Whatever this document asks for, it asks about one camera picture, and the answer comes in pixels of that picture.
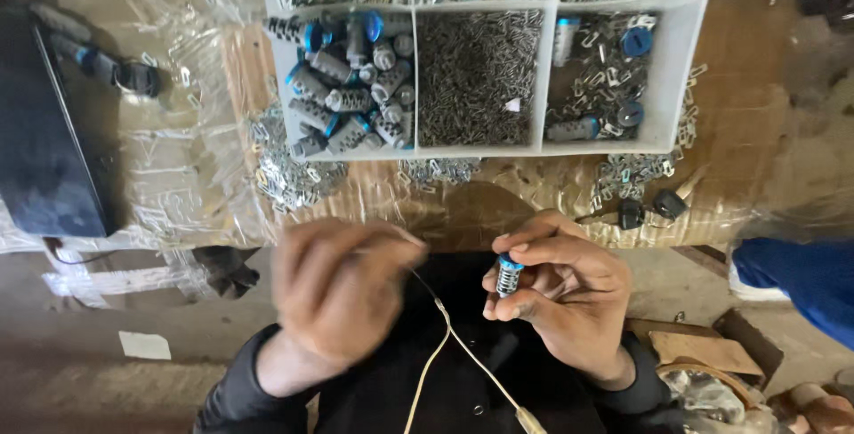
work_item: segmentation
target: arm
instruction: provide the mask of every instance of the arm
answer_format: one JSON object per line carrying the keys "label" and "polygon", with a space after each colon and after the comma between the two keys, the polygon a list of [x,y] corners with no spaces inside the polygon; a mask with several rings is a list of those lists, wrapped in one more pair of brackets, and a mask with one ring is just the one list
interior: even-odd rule
{"label": "arm", "polygon": [[423,243],[384,222],[328,219],[285,232],[272,259],[278,325],[241,348],[208,394],[196,431],[305,432],[305,405],[318,385],[388,336],[402,274],[423,253]]}
{"label": "arm", "polygon": [[484,317],[530,322],[554,357],[585,375],[610,414],[650,413],[667,403],[669,391],[657,378],[652,354],[623,335],[631,292],[625,261],[554,210],[498,237],[493,250],[509,252],[526,267],[518,290],[506,298],[495,292],[497,267],[487,273]]}

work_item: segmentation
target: wrist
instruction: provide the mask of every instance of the wrist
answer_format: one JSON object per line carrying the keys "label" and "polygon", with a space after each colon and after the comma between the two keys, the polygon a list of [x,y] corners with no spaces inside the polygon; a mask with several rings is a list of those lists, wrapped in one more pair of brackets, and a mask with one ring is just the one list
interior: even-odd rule
{"label": "wrist", "polygon": [[292,396],[346,370],[305,350],[283,330],[265,342],[255,363],[258,384],[274,397]]}
{"label": "wrist", "polygon": [[620,346],[613,357],[585,371],[584,374],[601,389],[624,390],[635,383],[635,360],[623,346]]}

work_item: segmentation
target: wire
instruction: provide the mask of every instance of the wire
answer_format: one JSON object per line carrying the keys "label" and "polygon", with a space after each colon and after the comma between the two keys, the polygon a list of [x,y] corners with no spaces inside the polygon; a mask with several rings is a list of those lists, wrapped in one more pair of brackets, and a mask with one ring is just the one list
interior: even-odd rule
{"label": "wire", "polygon": [[113,254],[115,254],[116,252],[119,252],[119,251],[118,251],[118,250],[111,250],[110,252],[105,252],[105,253],[103,253],[103,254],[96,255],[95,257],[90,257],[89,259],[83,259],[82,261],[74,261],[74,262],[64,261],[64,260],[60,259],[60,258],[59,258],[59,256],[58,256],[58,255],[56,255],[56,252],[55,252],[55,251],[52,251],[50,254],[53,254],[53,258],[54,258],[55,260],[57,260],[58,262],[61,262],[62,264],[65,264],[65,265],[79,265],[79,264],[88,264],[88,263],[90,263],[90,262],[94,262],[94,261],[100,261],[100,260],[101,260],[101,259],[103,259],[104,257],[107,257],[107,256],[110,256],[110,255],[113,255]]}
{"label": "wire", "polygon": [[80,265],[80,264],[88,264],[90,262],[99,261],[104,257],[108,257],[110,255],[119,252],[118,250],[111,250],[110,252],[105,252],[103,254],[96,255],[95,257],[90,257],[89,259],[83,259],[82,261],[65,261],[60,259],[57,251],[62,247],[62,241],[57,239],[56,237],[42,237],[42,242],[44,242],[44,246],[48,249],[50,256],[54,258],[57,262],[65,265]]}
{"label": "wire", "polygon": [[513,400],[513,398],[510,396],[510,393],[508,393],[507,390],[504,389],[504,386],[501,385],[500,382],[498,382],[498,379],[495,378],[495,375],[489,372],[489,369],[486,369],[486,366],[484,366],[483,363],[481,363],[475,357],[475,354],[473,354],[469,350],[469,348],[465,346],[465,342],[463,342],[463,340],[459,338],[459,336],[457,335],[457,331],[454,330],[454,328],[451,326],[451,316],[447,313],[447,309],[445,309],[445,306],[442,304],[442,301],[435,294],[435,292],[433,292],[433,289],[431,289],[431,287],[426,282],[424,282],[424,279],[422,279],[418,273],[416,273],[414,270],[412,270],[412,273],[415,274],[415,277],[417,277],[418,280],[421,281],[421,284],[423,284],[423,286],[426,287],[427,290],[430,292],[431,296],[433,296],[433,302],[435,303],[435,306],[439,308],[439,311],[442,312],[442,316],[445,318],[447,330],[445,330],[445,336],[442,342],[439,343],[439,347],[436,348],[435,351],[433,351],[433,355],[431,355],[430,359],[427,360],[427,363],[424,364],[424,369],[421,372],[421,379],[419,380],[419,386],[415,390],[415,397],[414,399],[412,399],[412,405],[409,409],[407,427],[404,429],[403,433],[409,434],[412,420],[415,418],[415,407],[418,405],[419,397],[421,396],[421,387],[423,385],[424,378],[427,376],[427,370],[430,369],[430,365],[433,363],[433,359],[436,357],[437,354],[439,354],[439,351],[442,350],[442,347],[445,346],[445,341],[447,341],[447,334],[448,332],[450,332],[454,335],[454,339],[457,340],[460,347],[462,347],[463,350],[475,361],[475,363],[477,363],[477,365],[480,366],[481,369],[483,369],[483,371],[489,376],[489,378],[492,379],[492,382],[494,382],[495,385],[498,386],[498,389],[501,391],[501,394],[504,394],[504,396],[507,397],[507,401],[510,401],[510,404],[512,404],[513,407],[516,408],[516,419],[518,419],[519,424],[522,425],[522,428],[525,429],[525,432],[528,432],[528,434],[546,434],[546,431],[542,428],[542,426],[540,426],[539,421],[537,421],[534,415],[532,415],[524,407],[519,406],[518,403],[516,403],[516,401]]}

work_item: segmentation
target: white paper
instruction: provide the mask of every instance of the white paper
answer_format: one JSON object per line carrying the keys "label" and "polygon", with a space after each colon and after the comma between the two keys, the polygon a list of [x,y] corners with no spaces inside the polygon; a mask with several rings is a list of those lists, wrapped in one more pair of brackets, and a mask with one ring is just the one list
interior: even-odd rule
{"label": "white paper", "polygon": [[119,340],[121,341],[121,348],[128,357],[164,361],[172,360],[172,353],[169,352],[169,342],[163,336],[119,330]]}
{"label": "white paper", "polygon": [[516,97],[512,101],[509,101],[506,104],[504,104],[504,109],[509,110],[510,112],[519,112],[519,107],[520,107],[521,102],[522,102],[522,99]]}

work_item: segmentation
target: hand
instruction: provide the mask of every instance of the hand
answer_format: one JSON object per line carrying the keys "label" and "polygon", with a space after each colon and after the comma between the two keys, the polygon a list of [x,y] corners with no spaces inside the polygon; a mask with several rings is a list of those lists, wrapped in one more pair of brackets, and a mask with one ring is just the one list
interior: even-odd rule
{"label": "hand", "polygon": [[504,299],[495,292],[498,267],[484,276],[485,318],[527,320],[552,355],[605,389],[625,389],[635,381],[635,364],[620,346],[631,291],[625,261],[591,243],[556,210],[541,211],[497,237],[492,249],[509,251],[526,267],[518,290]]}
{"label": "hand", "polygon": [[400,313],[403,274],[425,252],[386,222],[327,219],[287,230],[273,254],[282,330],[258,355],[262,389],[287,396],[367,357]]}

